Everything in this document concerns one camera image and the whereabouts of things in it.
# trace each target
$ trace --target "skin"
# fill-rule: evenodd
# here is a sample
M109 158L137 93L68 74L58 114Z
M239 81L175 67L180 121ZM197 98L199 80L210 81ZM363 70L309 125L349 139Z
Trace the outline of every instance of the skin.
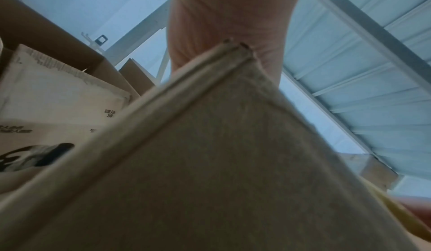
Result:
M233 38L251 46L278 85L287 28L297 1L171 0L167 38L172 72L224 39ZM430 200L396 199L431 226ZM431 251L430 243L407 234L419 250Z

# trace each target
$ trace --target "yellow fabric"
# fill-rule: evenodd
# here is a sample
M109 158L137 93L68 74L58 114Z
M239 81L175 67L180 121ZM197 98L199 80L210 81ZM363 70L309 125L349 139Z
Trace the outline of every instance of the yellow fabric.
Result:
M389 212L401 223L405 230L427 242L431 242L431 230L403 205L394 201L388 194L362 178L368 191L371 192Z

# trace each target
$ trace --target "forearm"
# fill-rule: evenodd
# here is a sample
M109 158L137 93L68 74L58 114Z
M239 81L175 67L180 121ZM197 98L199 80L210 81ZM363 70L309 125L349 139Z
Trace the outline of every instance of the forearm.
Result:
M226 38L250 45L274 82L297 0L172 0L168 46L172 69Z

